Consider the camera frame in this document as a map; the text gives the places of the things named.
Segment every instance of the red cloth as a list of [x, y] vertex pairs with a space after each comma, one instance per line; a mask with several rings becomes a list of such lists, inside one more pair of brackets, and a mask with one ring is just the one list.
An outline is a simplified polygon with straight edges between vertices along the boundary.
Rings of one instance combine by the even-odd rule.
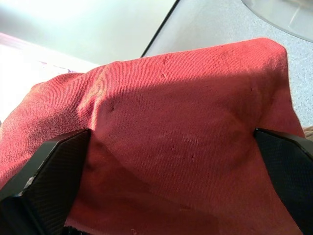
[[253, 137], [256, 127], [304, 136], [277, 43], [114, 62], [36, 85], [1, 126], [0, 188], [41, 143], [87, 127], [87, 163], [67, 220], [77, 229], [301, 234]]

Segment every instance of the carbon fiber texture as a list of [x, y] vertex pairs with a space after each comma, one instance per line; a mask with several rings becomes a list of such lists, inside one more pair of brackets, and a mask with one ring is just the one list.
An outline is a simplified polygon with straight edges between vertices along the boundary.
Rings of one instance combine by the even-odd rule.
[[25, 192], [33, 214], [50, 235], [60, 235], [79, 189], [90, 133], [85, 131], [52, 153]]
[[303, 235], [313, 235], [312, 159], [284, 138], [263, 132], [255, 138], [276, 193]]

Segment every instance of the red fabric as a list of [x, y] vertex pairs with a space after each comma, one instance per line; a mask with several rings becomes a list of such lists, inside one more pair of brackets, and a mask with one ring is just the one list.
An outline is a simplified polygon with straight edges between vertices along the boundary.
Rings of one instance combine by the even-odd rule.
[[41, 143], [93, 130], [69, 225], [100, 235], [300, 235], [256, 127], [304, 136], [287, 55], [268, 39], [64, 74], [0, 129], [0, 188]]

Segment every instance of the speckled countertop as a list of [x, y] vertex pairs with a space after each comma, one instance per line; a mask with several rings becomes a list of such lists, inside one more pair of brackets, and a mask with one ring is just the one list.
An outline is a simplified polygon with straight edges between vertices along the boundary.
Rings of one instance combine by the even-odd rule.
[[313, 125], [313, 43], [255, 16], [240, 0], [180, 0], [147, 55], [270, 38], [288, 52], [291, 96], [303, 126]]

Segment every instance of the clear plastic container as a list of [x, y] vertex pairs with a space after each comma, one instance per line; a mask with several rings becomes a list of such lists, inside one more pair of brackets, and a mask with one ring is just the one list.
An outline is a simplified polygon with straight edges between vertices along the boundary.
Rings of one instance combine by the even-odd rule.
[[257, 16], [296, 37], [313, 42], [313, 0], [242, 0]]

